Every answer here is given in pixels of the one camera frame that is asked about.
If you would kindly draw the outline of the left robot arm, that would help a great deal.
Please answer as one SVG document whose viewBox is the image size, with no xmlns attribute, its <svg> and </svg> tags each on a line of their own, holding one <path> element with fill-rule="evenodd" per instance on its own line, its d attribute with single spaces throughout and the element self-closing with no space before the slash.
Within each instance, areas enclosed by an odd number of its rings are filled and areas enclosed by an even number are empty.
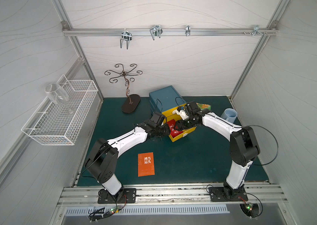
<svg viewBox="0 0 317 225">
<path fill-rule="evenodd" d="M 165 115 L 155 112 L 150 119 L 137 124 L 133 130 L 122 136 L 109 140 L 98 139 L 85 160 L 85 170 L 115 200 L 120 200 L 124 194 L 124 187 L 114 174 L 118 158 L 150 138 L 169 136 L 170 128 L 166 121 Z"/>
</svg>

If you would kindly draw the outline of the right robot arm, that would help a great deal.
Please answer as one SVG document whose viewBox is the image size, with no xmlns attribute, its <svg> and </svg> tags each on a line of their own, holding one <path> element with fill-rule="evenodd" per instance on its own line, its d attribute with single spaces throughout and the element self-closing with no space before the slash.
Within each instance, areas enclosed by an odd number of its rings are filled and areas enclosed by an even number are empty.
<svg viewBox="0 0 317 225">
<path fill-rule="evenodd" d="M 249 168 L 260 153 L 254 130 L 250 126 L 241 127 L 228 122 L 208 109 L 200 109 L 192 101 L 173 111 L 181 117 L 175 129 L 182 131 L 197 125 L 204 125 L 221 134 L 230 142 L 232 164 L 223 186 L 223 196 L 232 200 L 244 189 L 244 181 Z"/>
</svg>

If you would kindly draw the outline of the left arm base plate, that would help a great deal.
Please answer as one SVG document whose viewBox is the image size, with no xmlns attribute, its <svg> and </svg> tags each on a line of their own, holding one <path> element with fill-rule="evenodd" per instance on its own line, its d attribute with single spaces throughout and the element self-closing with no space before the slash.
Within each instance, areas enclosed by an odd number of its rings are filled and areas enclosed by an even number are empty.
<svg viewBox="0 0 317 225">
<path fill-rule="evenodd" d="M 136 188 L 121 188 L 115 195 L 110 194 L 106 189 L 101 189 L 98 192 L 98 204 L 110 203 L 135 203 L 136 202 Z"/>
</svg>

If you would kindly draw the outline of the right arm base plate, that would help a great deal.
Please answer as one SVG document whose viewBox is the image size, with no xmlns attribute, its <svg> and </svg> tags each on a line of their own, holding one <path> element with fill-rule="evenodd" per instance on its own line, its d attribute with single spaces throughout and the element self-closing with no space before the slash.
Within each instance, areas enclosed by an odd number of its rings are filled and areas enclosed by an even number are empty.
<svg viewBox="0 0 317 225">
<path fill-rule="evenodd" d="M 231 189 L 230 186 L 214 187 L 208 186 L 206 191 L 211 202 L 243 202 L 248 201 L 244 186 L 238 189 Z"/>
</svg>

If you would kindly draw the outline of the orange postcard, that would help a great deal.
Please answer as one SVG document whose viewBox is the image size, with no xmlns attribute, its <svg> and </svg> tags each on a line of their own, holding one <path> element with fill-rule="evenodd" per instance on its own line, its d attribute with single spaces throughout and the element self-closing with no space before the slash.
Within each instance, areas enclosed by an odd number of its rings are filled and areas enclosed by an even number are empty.
<svg viewBox="0 0 317 225">
<path fill-rule="evenodd" d="M 138 177 L 151 176 L 154 174 L 155 166 L 153 152 L 138 154 Z"/>
</svg>

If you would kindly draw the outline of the teal drawer cabinet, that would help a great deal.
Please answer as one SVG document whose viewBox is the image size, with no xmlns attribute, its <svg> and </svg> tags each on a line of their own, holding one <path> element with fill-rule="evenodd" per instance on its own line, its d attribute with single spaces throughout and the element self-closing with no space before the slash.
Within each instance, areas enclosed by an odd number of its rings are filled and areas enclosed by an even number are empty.
<svg viewBox="0 0 317 225">
<path fill-rule="evenodd" d="M 163 113 L 167 110 L 186 104 L 186 101 L 171 85 L 149 93 L 150 111 Z"/>
</svg>

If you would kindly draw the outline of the red postcard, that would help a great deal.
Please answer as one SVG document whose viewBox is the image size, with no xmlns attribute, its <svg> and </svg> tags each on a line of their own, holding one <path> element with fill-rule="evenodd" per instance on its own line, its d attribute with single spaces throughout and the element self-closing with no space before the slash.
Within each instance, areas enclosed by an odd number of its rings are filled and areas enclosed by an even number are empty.
<svg viewBox="0 0 317 225">
<path fill-rule="evenodd" d="M 178 135 L 182 134 L 183 131 L 179 131 L 175 129 L 176 121 L 175 120 L 170 120 L 167 122 L 170 128 L 170 136 L 172 138 L 176 138 Z"/>
</svg>

